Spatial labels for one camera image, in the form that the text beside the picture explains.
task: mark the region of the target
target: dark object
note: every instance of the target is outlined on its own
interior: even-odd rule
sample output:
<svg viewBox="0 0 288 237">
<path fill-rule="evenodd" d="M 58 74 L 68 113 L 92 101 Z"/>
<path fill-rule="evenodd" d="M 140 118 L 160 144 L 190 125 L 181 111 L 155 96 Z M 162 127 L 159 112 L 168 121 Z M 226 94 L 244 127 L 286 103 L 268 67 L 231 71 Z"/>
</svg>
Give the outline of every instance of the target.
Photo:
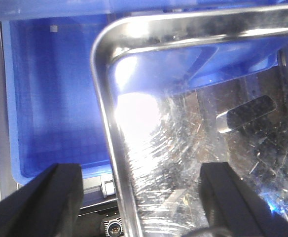
<svg viewBox="0 0 288 237">
<path fill-rule="evenodd" d="M 228 163 L 202 164 L 199 189 L 210 227 L 225 227 L 235 237 L 288 237 L 288 222 L 270 211 Z"/>
<path fill-rule="evenodd" d="M 274 111 L 276 107 L 276 103 L 269 96 L 258 97 L 218 115 L 216 118 L 217 129 L 220 133 L 234 130 Z"/>
<path fill-rule="evenodd" d="M 110 223 L 108 226 L 108 234 L 110 237 L 118 237 L 122 233 L 122 227 L 120 223 L 118 222 L 113 222 Z"/>
<path fill-rule="evenodd" d="M 0 237 L 70 237 L 82 198 L 80 165 L 53 165 L 0 202 Z"/>
<path fill-rule="evenodd" d="M 105 237 L 104 220 L 120 217 L 116 200 L 81 208 L 75 223 L 73 237 Z"/>
</svg>

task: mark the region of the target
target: blue plastic surface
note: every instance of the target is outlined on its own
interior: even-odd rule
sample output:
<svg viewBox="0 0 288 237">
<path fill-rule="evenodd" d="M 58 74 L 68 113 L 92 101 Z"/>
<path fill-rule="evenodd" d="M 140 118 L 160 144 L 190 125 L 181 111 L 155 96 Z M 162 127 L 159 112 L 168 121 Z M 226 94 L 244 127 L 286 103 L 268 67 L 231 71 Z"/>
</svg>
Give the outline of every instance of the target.
<svg viewBox="0 0 288 237">
<path fill-rule="evenodd" d="M 288 0 L 0 0 L 0 20 L 96 15 L 171 9 L 217 9 L 286 3 Z"/>
<path fill-rule="evenodd" d="M 111 173 L 90 72 L 90 48 L 107 17 L 3 23 L 11 164 L 25 184 L 56 162 L 84 178 Z"/>
<path fill-rule="evenodd" d="M 267 70 L 287 43 L 276 37 L 132 54 L 110 68 L 109 78 L 116 96 L 183 93 Z"/>
</svg>

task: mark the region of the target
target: scratched metal surface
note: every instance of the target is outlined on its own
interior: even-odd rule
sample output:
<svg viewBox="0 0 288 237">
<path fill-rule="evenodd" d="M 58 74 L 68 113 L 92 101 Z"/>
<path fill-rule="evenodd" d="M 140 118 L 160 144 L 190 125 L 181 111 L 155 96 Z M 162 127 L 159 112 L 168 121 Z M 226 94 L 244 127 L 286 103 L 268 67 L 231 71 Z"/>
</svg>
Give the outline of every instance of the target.
<svg viewBox="0 0 288 237">
<path fill-rule="evenodd" d="M 211 161 L 228 161 L 288 220 L 286 80 L 274 67 L 181 95 L 119 97 L 117 121 L 144 236 L 181 236 L 207 225 L 198 178 L 201 163 Z M 261 95 L 277 109 L 237 130 L 217 131 L 218 114 Z"/>
</svg>

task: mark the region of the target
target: metal hinge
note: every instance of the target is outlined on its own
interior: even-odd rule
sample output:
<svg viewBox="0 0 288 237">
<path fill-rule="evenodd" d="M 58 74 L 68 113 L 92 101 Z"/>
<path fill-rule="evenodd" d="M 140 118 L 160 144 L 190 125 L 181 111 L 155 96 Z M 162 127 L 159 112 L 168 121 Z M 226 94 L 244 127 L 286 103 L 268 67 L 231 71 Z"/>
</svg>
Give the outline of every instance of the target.
<svg viewBox="0 0 288 237">
<path fill-rule="evenodd" d="M 112 174 L 106 174 L 100 176 L 101 190 L 103 191 L 104 198 L 115 194 L 115 184 Z"/>
</svg>

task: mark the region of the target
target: black device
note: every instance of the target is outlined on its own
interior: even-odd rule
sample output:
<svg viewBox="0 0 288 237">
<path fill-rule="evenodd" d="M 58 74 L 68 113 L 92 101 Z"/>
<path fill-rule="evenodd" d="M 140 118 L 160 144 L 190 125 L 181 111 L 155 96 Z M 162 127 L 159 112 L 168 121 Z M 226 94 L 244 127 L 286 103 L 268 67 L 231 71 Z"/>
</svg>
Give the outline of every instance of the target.
<svg viewBox="0 0 288 237">
<path fill-rule="evenodd" d="M 0 202 L 0 237 L 70 237 L 82 198 L 80 165 L 53 165 Z"/>
<path fill-rule="evenodd" d="M 288 222 L 227 162 L 202 164 L 199 196 L 210 227 L 226 228 L 234 237 L 288 237 Z"/>
</svg>

